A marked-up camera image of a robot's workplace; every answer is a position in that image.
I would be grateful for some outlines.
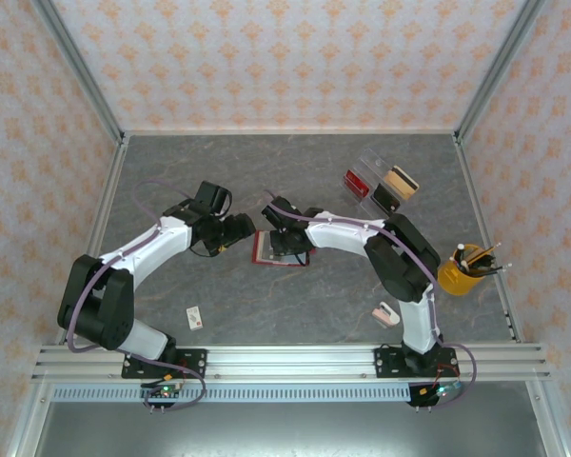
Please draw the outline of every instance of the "white vent strip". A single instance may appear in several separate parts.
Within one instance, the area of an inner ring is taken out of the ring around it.
[[[177,398],[156,398],[156,403],[173,403],[195,398],[199,385],[185,387]],[[126,385],[57,385],[52,401],[56,403],[131,403],[140,402],[144,392]],[[209,385],[206,403],[326,403],[326,402],[402,402],[410,401],[406,383],[338,385]]]

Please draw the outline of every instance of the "white eraser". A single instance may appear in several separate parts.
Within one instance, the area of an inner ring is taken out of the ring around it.
[[[201,312],[199,307],[192,307],[187,309],[188,325],[191,330],[198,330],[203,328],[203,322],[201,321]]]

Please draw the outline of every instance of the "gray marble surface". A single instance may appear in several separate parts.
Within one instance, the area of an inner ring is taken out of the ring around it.
[[[131,202],[140,180],[154,177],[194,195],[201,181],[230,189],[231,213],[261,215],[271,189],[300,209],[320,207],[367,219],[346,198],[341,179],[365,149],[398,165],[421,186],[400,211],[446,259],[460,242],[482,243],[463,173],[448,135],[134,136],[112,205],[102,251],[114,250],[151,222]],[[140,192],[157,213],[181,198],[153,185]],[[136,316],[176,337],[178,344],[396,343],[402,326],[385,330],[370,316],[379,302],[397,302],[367,259],[320,249],[308,268],[253,265],[252,237],[216,258],[177,255],[136,292]],[[446,341],[505,341],[509,331],[491,278],[472,293],[437,295]],[[186,309],[199,306],[203,329],[191,331]]]

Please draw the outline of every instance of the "pen holder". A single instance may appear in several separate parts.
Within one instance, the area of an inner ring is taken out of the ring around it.
[[[470,252],[480,248],[476,245],[465,245],[465,252]],[[474,288],[484,277],[474,278],[460,271],[457,264],[452,260],[447,260],[438,270],[438,283],[451,295],[465,295]]]

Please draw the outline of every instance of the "patterned wallpaper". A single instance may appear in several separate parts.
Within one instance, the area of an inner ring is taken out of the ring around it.
[[[0,1],[0,456],[113,148],[31,2]]]
[[[450,129],[523,0],[56,0],[123,129]]]
[[[571,0],[548,0],[465,145],[531,341],[549,344],[571,427]]]

